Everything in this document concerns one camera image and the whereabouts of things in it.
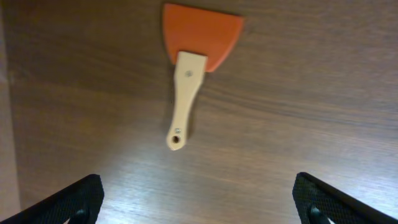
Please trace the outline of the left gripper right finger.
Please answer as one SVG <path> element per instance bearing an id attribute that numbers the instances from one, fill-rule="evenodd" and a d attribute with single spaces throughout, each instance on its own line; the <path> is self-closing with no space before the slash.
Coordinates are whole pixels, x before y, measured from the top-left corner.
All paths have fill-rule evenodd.
<path id="1" fill-rule="evenodd" d="M 303 224 L 397 224 L 397 219 L 306 172 L 296 175 L 292 195 Z"/>

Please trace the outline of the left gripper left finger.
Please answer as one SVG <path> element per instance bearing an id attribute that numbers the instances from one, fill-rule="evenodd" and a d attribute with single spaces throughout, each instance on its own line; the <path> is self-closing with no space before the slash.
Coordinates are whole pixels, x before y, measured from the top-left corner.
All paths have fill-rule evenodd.
<path id="1" fill-rule="evenodd" d="M 95 224 L 103 199 L 101 177 L 90 174 L 1 224 Z"/>

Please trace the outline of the orange scraper wooden handle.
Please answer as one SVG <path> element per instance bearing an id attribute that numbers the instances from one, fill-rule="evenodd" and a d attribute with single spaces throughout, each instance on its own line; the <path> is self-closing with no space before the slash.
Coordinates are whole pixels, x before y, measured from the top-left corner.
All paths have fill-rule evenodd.
<path id="1" fill-rule="evenodd" d="M 231 53 L 243 30 L 242 16 L 166 3 L 162 11 L 165 48 L 174 70 L 174 111 L 166 137 L 170 150 L 186 145 L 190 113 L 205 74 Z"/>

